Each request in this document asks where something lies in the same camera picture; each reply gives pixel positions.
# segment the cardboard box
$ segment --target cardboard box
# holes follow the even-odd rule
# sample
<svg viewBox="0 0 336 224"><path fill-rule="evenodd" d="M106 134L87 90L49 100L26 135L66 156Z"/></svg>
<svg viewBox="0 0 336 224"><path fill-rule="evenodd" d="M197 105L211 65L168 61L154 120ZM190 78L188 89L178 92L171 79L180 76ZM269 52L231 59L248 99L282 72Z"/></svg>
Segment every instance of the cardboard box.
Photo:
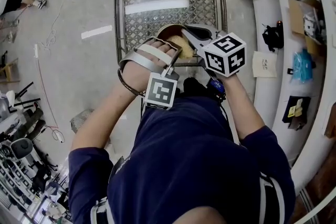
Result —
<svg viewBox="0 0 336 224"><path fill-rule="evenodd" d="M326 55L325 45L319 44L313 38L305 34L305 23L304 15L313 11L313 9L320 9L321 4L317 0L289 0L289 17L290 17L290 27L293 33L302 36L305 39L308 53L317 56Z"/></svg>

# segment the white tape on floor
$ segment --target white tape on floor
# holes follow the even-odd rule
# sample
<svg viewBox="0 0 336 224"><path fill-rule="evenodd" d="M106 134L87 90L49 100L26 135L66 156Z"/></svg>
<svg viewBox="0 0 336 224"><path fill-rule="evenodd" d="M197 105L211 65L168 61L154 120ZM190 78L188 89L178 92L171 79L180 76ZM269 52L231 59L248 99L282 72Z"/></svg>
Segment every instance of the white tape on floor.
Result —
<svg viewBox="0 0 336 224"><path fill-rule="evenodd" d="M103 26L91 31L86 31L84 33L82 33L82 39L88 38L88 37L92 37L95 35L99 35L99 34L104 34L106 32L112 31L112 25L108 25L108 26Z"/></svg>
<svg viewBox="0 0 336 224"><path fill-rule="evenodd" d="M167 8L189 8L189 0L157 0L125 6L125 14Z"/></svg>

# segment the shoe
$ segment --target shoe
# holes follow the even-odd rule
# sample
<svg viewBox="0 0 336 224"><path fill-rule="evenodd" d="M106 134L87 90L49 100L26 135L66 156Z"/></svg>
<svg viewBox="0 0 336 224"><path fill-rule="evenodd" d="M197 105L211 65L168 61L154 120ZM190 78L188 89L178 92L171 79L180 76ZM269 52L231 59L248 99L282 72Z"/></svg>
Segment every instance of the shoe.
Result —
<svg viewBox="0 0 336 224"><path fill-rule="evenodd" d="M38 2L38 9L42 9L46 5L47 1L46 0L41 0Z"/></svg>

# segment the hand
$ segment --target hand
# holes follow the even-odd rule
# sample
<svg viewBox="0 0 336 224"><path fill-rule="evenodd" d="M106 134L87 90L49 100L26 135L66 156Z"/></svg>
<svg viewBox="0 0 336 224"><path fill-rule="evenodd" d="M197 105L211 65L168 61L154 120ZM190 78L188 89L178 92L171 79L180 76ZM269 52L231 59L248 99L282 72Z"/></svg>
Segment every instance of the hand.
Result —
<svg viewBox="0 0 336 224"><path fill-rule="evenodd" d="M147 42L148 45L151 45L155 48L158 48L159 50L165 52L169 56L173 56L175 53L175 50L172 49L169 45L164 45L160 41L154 42L154 40L150 40ZM138 50L137 53L141 54L142 56L145 56L152 62L154 62L156 65L160 67L165 67L166 63L159 60L157 57L148 54L147 52ZM128 61L124 67L124 70L122 72L122 78L133 89L143 92L147 88L149 76L151 74L151 71L141 65L139 65L136 62Z"/></svg>

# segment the concrete floor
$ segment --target concrete floor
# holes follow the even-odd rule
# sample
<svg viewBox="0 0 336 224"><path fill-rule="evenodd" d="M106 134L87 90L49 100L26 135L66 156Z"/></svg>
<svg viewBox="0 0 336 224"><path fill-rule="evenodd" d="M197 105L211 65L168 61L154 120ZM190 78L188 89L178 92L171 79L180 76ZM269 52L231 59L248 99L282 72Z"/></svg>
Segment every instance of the concrete floor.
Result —
<svg viewBox="0 0 336 224"><path fill-rule="evenodd" d="M252 0L227 0L227 12L228 31L233 31L248 45L247 65L239 72L239 77L253 100L255 79L251 63L253 51L256 50L256 29ZM6 17L15 18L18 14L15 12ZM34 44L39 41L46 43L58 14L53 26L56 42L50 45L50 51L39 46L39 63L50 110L40 83ZM3 43L0 46L0 53L8 50L8 61L19 58L20 83L10 85L10 89L18 91L33 81L34 87L24 99L42 98L40 104L47 124L57 125L64 134L65 142L62 144L53 139L50 130L40 135L37 141L37 145L59 165L67 166L67 156L74 136L70 119L84 109L96 108L118 80L114 30L81 39L82 32L113 26L113 16L113 0L48 0L47 8L43 10L34 7L26 9L19 17L15 43ZM178 72L182 73L182 78L187 76L185 69L179 69ZM197 77L203 78L202 81L207 80L202 74ZM113 159L129 154L139 120L140 98L137 98L113 130L113 146L110 146L115 152Z"/></svg>

